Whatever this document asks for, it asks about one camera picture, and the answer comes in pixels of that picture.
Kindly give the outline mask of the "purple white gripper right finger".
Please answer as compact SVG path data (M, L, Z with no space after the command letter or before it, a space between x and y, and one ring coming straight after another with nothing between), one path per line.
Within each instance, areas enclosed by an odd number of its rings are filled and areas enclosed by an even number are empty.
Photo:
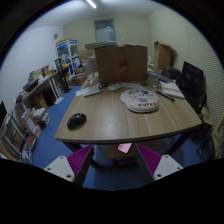
M182 166L171 156L158 153L140 144L136 145L136 158L139 167L151 176L154 181L180 171Z

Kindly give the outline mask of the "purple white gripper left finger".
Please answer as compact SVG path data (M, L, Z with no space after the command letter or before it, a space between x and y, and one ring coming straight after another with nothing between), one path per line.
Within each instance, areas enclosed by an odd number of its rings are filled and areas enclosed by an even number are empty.
M69 156L57 157L45 168L45 171L82 186L93 155L94 148L88 145Z

